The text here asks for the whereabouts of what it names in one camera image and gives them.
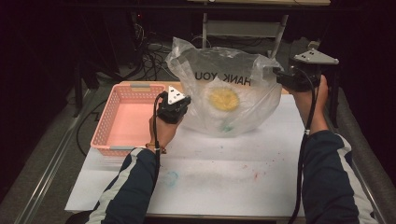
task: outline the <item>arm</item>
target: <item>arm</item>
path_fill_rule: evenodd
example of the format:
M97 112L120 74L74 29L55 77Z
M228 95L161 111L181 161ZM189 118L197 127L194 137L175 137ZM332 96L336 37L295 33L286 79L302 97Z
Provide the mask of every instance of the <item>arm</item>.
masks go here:
M329 131L324 118L328 96L326 78L321 77L311 132L304 152L303 205L307 223L377 223L373 207L354 175L351 148L341 136ZM311 92L293 94L306 124Z
M151 142L154 142L151 118ZM178 124L158 119L160 145L166 147L176 134ZM135 148L124 160L119 174L108 185L87 223L143 223L155 181L155 148Z

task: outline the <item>white paper sheet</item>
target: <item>white paper sheet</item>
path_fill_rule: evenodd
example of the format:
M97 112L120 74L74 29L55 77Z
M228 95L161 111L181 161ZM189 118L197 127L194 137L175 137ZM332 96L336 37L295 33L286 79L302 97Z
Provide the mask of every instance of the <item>white paper sheet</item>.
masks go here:
M162 155L148 213L289 217L303 133L291 95L282 95L274 115L260 128L236 138L214 138L180 127L168 154ZM93 209L121 162L91 148L65 210Z

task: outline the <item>plastic bag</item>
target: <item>plastic bag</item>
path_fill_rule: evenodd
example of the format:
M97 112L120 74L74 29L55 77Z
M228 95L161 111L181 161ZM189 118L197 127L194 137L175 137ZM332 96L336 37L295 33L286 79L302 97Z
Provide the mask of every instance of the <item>plastic bag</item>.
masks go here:
M174 38L166 57L191 104L181 125L217 137L234 137L259 127L280 101L276 61L238 49L197 49Z

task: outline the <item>white stripe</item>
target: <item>white stripe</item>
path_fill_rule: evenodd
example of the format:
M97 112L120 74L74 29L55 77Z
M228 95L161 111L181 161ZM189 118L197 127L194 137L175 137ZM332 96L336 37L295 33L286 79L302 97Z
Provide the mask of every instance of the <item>white stripe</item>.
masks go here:
M344 171L347 173L349 178L350 187L352 187L354 194L353 199L355 201L356 206L358 206L359 210L359 222L364 224L378 223L375 219L373 219L370 214L373 212L373 207L364 193L361 182L355 176L352 168L349 166L345 159L345 155L351 151L351 146L347 140L345 140L342 136L340 136L344 142L344 147L337 150L338 155L341 160L341 164L343 165Z
M136 155L142 150L143 148L138 147L130 153L132 157L131 164L129 164L126 169L120 172L119 178L116 180L114 185L102 194L99 199L100 205L95 211L91 213L90 220L86 224L100 223L102 220L105 219L108 204L116 197L117 193L120 191L120 188L125 184L129 174L131 173L131 170L136 165Z

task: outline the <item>striped sleeve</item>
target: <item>striped sleeve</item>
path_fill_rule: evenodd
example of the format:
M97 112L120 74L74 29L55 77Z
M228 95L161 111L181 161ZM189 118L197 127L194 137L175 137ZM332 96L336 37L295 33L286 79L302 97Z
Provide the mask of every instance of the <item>striped sleeve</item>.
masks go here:
M154 176L154 153L134 149L125 158L118 176L103 192L87 223L143 223Z
M351 153L350 144L330 131L309 137L302 192L307 223L377 223L351 169Z

